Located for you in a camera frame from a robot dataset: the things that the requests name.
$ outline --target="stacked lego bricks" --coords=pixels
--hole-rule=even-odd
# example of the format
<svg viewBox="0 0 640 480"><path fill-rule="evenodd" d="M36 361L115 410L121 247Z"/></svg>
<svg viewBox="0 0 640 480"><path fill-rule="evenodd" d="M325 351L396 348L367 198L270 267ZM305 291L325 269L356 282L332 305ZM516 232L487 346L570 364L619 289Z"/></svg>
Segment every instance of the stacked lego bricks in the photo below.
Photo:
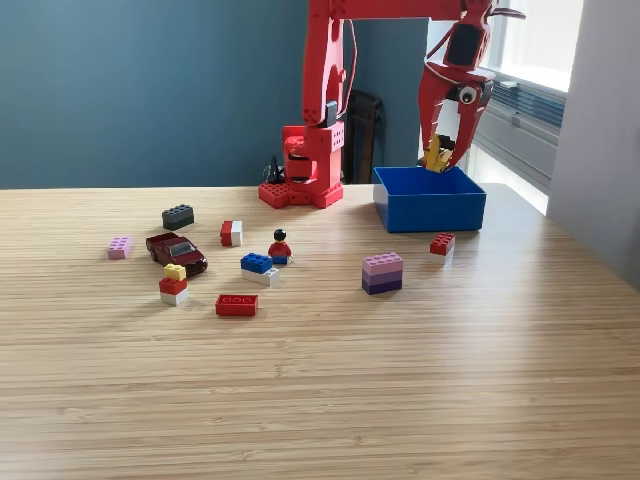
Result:
<svg viewBox="0 0 640 480"><path fill-rule="evenodd" d="M220 243L223 247L240 247L242 245L242 222L227 221L220 228Z"/></svg>
<svg viewBox="0 0 640 480"><path fill-rule="evenodd" d="M429 246L429 260L441 265L447 264L453 258L455 243L455 235L451 233L439 234Z"/></svg>
<svg viewBox="0 0 640 480"><path fill-rule="evenodd" d="M164 278L160 280L160 300L178 306L188 296L187 270L180 265L169 264L164 267Z"/></svg>
<svg viewBox="0 0 640 480"><path fill-rule="evenodd" d="M280 270L273 268L271 258L250 253L240 260L242 278L272 287L280 280Z"/></svg>
<svg viewBox="0 0 640 480"><path fill-rule="evenodd" d="M193 208L189 205L178 205L162 212L162 226L166 230L179 230L193 222Z"/></svg>
<svg viewBox="0 0 640 480"><path fill-rule="evenodd" d="M362 289L369 295L402 288L404 261L395 252L367 257L362 261Z"/></svg>

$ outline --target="white wall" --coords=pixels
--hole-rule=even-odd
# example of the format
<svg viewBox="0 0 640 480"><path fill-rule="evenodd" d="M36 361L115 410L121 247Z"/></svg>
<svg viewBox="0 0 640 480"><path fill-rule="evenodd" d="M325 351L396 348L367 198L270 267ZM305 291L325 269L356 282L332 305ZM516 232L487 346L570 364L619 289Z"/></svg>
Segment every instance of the white wall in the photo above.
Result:
<svg viewBox="0 0 640 480"><path fill-rule="evenodd" d="M585 0L549 217L640 288L639 0Z"/></svg>

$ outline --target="blue plastic bin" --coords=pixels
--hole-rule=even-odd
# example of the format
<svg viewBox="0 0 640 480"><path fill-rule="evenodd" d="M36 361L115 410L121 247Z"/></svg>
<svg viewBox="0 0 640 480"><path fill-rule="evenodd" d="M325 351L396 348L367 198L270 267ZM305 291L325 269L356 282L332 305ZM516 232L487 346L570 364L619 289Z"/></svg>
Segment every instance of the blue plastic bin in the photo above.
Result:
<svg viewBox="0 0 640 480"><path fill-rule="evenodd" d="M374 169L373 200L390 233L480 230L487 194L458 167Z"/></svg>

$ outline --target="red robot arm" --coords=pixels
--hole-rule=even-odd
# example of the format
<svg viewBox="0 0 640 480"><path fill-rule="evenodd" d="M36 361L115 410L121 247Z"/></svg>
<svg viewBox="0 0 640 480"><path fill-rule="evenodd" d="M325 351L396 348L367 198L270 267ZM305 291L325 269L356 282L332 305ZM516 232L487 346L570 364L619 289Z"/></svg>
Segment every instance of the red robot arm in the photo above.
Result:
<svg viewBox="0 0 640 480"><path fill-rule="evenodd" d="M344 89L343 30L351 20L426 18L453 20L452 29L425 59L418 101L423 143L430 153L427 168L444 171L455 166L468 150L478 122L491 98L493 74L479 70L489 43L487 19L492 15L523 18L519 12L496 8L499 0L309 0L309 17L303 74L304 127L283 129L285 184L260 186L260 198L280 208L288 204L327 207L342 198L340 184L345 113L355 74ZM449 40L442 63L429 57ZM432 146L444 100L458 102L460 127L455 142L447 139L449 155L440 157Z"/></svg>

